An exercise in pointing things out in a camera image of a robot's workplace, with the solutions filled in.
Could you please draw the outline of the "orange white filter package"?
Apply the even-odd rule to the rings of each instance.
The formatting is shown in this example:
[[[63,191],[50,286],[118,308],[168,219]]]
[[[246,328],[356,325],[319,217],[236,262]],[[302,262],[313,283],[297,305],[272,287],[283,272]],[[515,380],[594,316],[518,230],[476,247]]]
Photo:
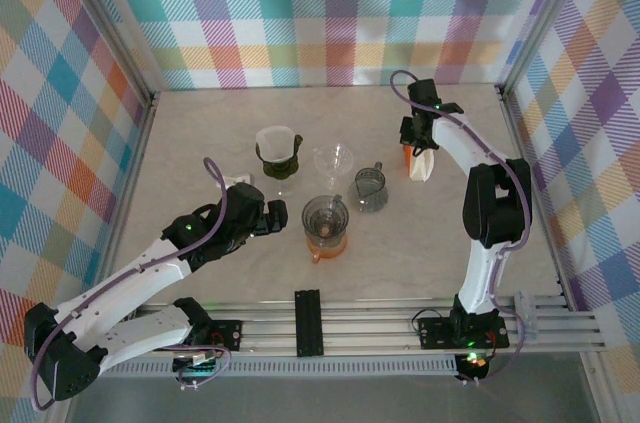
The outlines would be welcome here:
[[[417,156],[413,155],[414,148],[403,146],[408,177],[413,182],[426,182],[434,169],[434,150],[425,149]]]

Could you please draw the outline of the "orange glass server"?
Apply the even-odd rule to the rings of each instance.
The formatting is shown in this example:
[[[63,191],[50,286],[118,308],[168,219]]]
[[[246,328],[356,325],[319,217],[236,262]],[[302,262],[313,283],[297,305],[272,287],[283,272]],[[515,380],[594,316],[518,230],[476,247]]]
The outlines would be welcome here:
[[[307,247],[311,253],[311,260],[314,264],[321,260],[333,259],[342,254],[348,244],[347,234],[334,238],[311,238],[306,239]]]

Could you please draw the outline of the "white paper coffee filter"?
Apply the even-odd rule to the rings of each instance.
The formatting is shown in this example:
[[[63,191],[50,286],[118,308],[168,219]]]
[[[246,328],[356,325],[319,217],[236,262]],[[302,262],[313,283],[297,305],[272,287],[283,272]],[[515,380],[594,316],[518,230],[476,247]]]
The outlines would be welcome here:
[[[262,161],[282,163],[294,156],[295,133],[289,127],[263,128],[256,133],[255,142]]]

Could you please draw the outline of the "clear plastic coffee dripper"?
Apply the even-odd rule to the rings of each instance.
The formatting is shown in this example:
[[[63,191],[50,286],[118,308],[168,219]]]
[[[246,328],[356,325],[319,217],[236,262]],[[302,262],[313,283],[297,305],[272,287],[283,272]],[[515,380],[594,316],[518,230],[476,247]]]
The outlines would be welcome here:
[[[329,144],[314,150],[314,165],[327,189],[337,189],[353,164],[354,155],[344,143]]]

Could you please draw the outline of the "grey ribbed glass server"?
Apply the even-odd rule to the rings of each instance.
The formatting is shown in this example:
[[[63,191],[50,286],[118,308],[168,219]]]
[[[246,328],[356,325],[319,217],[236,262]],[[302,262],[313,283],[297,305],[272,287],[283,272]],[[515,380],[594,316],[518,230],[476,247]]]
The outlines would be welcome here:
[[[349,187],[348,198],[350,204],[363,213],[375,213],[386,206],[388,189],[381,162],[356,173]]]

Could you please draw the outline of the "green plastic coffee dripper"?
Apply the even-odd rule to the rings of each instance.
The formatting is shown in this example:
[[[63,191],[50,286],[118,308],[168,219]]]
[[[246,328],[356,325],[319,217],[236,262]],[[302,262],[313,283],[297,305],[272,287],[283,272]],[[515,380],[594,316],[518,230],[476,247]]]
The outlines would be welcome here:
[[[263,173],[271,178],[275,178],[277,180],[285,180],[295,174],[299,169],[298,162],[298,151],[299,147],[303,142],[303,137],[299,134],[294,135],[293,139],[293,155],[286,158],[282,162],[271,162],[265,160],[261,156],[260,146],[259,144],[255,145],[255,152],[258,159],[262,162]]]

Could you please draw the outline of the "aluminium table side rail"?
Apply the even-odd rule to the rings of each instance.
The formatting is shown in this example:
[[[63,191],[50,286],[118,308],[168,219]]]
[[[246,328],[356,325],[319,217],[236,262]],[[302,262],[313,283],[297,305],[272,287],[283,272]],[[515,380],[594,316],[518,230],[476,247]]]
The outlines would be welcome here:
[[[535,264],[526,264],[526,272],[528,275],[526,279],[526,288],[529,291],[532,291],[531,283],[533,278],[533,267],[538,269],[544,268],[547,273],[553,273],[555,281],[554,294],[563,298],[563,305],[565,307],[570,311],[575,311],[576,305],[570,283],[561,264],[557,246],[546,218],[542,198],[536,182],[533,158],[527,153],[525,138],[523,137],[524,133],[518,126],[517,116],[519,106],[515,97],[510,96],[502,86],[496,85],[495,90],[499,97],[505,124],[508,128],[514,148],[516,149],[517,154],[526,159],[531,167],[533,228],[525,248],[519,252],[519,255],[525,254],[526,257],[531,256],[535,261]]]
[[[153,122],[156,116],[160,96],[160,91],[152,92],[150,94],[150,102],[144,110],[140,132],[134,147],[134,152],[132,153],[127,178],[124,181],[122,188],[123,192],[121,194],[121,199],[116,207],[113,225],[109,233],[106,249],[94,278],[95,283],[101,283],[109,277],[114,271],[114,267],[117,263],[118,252],[126,229],[131,204],[139,179],[145,150],[148,145]]]

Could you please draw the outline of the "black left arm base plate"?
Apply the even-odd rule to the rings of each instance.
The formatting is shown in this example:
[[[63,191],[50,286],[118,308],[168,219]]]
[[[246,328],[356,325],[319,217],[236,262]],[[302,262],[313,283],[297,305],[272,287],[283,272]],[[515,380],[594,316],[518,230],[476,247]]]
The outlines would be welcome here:
[[[230,351],[238,351],[243,336],[243,322],[241,320],[212,320],[205,335],[208,337],[208,343],[224,346]]]

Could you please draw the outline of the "aluminium front rail assembly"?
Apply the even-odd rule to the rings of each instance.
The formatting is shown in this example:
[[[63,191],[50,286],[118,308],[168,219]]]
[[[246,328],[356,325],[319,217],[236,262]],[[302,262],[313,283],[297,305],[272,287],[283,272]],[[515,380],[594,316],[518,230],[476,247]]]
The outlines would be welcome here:
[[[539,321],[536,342],[525,353],[599,352],[606,348],[593,313],[570,311],[560,296],[534,297]],[[410,355],[421,352],[411,319],[423,308],[446,314],[447,299],[359,299],[321,303],[326,356]],[[296,353],[294,302],[204,303],[213,319],[243,322],[242,356],[293,356]]]

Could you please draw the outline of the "aluminium frame post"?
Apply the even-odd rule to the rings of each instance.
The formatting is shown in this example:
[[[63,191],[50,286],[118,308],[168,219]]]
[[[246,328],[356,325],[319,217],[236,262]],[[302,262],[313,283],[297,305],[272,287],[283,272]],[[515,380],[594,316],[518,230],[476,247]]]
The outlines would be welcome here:
[[[525,76],[547,32],[555,23],[566,0],[533,0],[526,4],[528,10],[518,34],[509,47],[505,65],[497,78],[496,89],[508,97]]]
[[[152,106],[155,92],[147,85],[139,66],[129,51],[125,40],[111,18],[103,0],[82,0],[86,11],[92,18],[96,28],[105,38],[110,50],[121,65],[125,76],[134,87],[136,94],[145,102],[146,106]]]

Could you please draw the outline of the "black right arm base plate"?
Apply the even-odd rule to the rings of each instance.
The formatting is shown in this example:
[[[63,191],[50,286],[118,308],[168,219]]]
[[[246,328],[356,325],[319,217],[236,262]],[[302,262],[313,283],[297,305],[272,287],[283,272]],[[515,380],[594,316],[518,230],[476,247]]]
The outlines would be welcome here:
[[[504,349],[510,346],[505,320],[497,316],[473,318],[468,328],[456,329],[449,318],[419,318],[418,337],[423,350]]]

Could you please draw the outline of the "clear plastic rail bracket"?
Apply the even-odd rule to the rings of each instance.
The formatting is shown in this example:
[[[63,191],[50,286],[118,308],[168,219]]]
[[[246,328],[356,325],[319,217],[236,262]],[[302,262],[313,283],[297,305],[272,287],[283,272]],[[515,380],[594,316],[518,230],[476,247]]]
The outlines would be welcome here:
[[[524,323],[526,341],[536,342],[540,330],[534,297],[528,292],[518,290],[514,294],[514,304],[516,313]]]

